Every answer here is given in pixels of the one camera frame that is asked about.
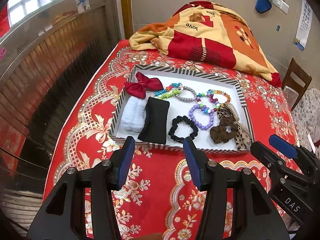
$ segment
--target pink sticker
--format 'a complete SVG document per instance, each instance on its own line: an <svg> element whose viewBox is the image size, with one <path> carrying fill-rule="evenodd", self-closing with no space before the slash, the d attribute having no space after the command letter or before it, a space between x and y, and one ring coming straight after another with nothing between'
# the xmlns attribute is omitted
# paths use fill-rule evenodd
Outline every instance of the pink sticker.
<svg viewBox="0 0 320 240"><path fill-rule="evenodd" d="M0 60L4 57L6 52L7 52L7 50L5 47L0 48Z"/></svg>

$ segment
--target patchwork blanket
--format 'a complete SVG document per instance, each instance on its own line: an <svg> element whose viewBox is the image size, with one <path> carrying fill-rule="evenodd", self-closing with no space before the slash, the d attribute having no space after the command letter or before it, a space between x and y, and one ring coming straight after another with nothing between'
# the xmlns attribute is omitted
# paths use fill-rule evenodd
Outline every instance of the patchwork blanket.
<svg viewBox="0 0 320 240"><path fill-rule="evenodd" d="M130 46L260 75L281 87L279 73L266 59L245 20L213 2L184 5L167 22L138 30L130 38Z"/></svg>

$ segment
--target beige wall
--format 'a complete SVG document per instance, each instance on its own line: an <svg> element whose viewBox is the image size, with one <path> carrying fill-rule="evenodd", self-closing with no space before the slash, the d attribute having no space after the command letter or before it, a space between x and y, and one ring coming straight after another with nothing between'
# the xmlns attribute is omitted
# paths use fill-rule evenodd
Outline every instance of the beige wall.
<svg viewBox="0 0 320 240"><path fill-rule="evenodd" d="M146 24L165 22L184 4L195 0L132 0L134 31ZM239 13L249 24L256 40L268 60L283 78L292 57L312 76L310 87L320 89L320 23L313 15L310 34L304 51L295 44L302 0L285 0L289 5L286 15L273 6L264 14L259 14L257 0L211 0Z"/></svg>

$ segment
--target red tablecloth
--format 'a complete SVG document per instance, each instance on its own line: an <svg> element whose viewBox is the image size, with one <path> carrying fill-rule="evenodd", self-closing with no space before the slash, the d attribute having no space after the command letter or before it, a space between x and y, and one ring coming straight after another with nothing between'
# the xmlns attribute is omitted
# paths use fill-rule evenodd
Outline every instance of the red tablecloth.
<svg viewBox="0 0 320 240"><path fill-rule="evenodd" d="M255 139L269 146L269 136L277 134L290 143L299 144L281 89L272 87L261 77L202 62L169 58L159 52L133 51L128 41L121 41L92 78L61 131L47 178L45 197L67 168L91 168L120 148L110 139L108 128L119 93L135 64L192 69L237 80L246 98ZM295 164L280 155L288 167L297 170ZM268 170L252 155L210 154L209 158L230 169L252 169L265 189L270 189ZM164 233L164 239L194 239L206 193L199 192L192 184L182 152L136 148L125 186L113 193L123 239L155 232ZM231 230L230 193L225 236ZM88 190L85 217L88 236L92 237L90 206Z"/></svg>

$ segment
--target wooden chair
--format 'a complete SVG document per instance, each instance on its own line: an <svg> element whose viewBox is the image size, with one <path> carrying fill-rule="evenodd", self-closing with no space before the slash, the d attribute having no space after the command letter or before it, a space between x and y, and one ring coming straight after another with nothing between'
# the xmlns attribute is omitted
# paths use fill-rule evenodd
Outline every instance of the wooden chair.
<svg viewBox="0 0 320 240"><path fill-rule="evenodd" d="M296 74L303 82L304 87L299 85L290 75L291 73ZM288 86L292 88L294 91L298 93L297 100L295 101L294 105L292 106L291 111L296 107L298 102L301 100L302 96L306 92L308 86L310 85L312 80L312 77L309 76L294 60L294 58L291 59L289 68L287 73L285 74L285 77L282 81L282 90L284 89L284 86Z"/></svg>

